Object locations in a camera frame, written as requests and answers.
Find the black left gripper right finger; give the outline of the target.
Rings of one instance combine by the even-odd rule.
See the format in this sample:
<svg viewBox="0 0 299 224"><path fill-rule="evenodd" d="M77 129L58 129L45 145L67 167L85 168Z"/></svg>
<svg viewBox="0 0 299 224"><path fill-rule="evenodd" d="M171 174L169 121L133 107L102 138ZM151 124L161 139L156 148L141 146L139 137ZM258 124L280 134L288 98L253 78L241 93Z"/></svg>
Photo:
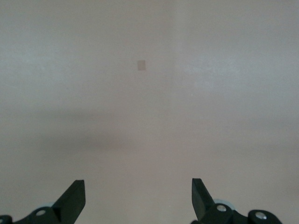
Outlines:
<svg viewBox="0 0 299 224"><path fill-rule="evenodd" d="M247 216L224 203L215 203L203 181L192 179L192 205L197 219L193 224L280 224L281 221L266 210L251 210Z"/></svg>

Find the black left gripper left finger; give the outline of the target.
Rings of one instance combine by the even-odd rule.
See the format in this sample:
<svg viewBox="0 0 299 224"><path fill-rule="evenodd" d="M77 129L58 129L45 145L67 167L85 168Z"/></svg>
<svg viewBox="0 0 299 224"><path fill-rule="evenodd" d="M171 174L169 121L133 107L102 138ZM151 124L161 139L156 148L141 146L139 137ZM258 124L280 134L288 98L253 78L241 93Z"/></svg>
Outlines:
<svg viewBox="0 0 299 224"><path fill-rule="evenodd" d="M52 206L38 208L15 222L11 216L1 215L0 222L2 224L73 224L85 203L85 182L75 180Z"/></svg>

